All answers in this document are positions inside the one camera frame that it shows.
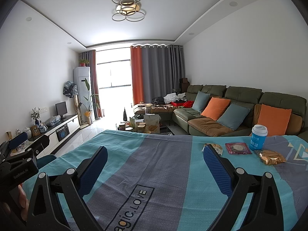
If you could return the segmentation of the left hand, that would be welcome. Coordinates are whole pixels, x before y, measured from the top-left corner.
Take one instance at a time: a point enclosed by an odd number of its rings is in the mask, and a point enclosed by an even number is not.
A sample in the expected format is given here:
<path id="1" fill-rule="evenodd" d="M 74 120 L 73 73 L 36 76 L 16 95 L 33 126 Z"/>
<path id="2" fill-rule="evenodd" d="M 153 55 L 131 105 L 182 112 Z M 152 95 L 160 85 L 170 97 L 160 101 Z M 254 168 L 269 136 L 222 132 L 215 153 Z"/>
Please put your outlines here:
<path id="1" fill-rule="evenodd" d="M 29 201 L 27 199 L 26 193 L 23 190 L 22 184 L 18 185 L 19 195 L 18 204 L 20 207 L 20 216 L 24 221 L 27 221 Z M 10 215 L 10 208 L 7 203 L 1 202 L 1 209 L 8 215 Z"/>

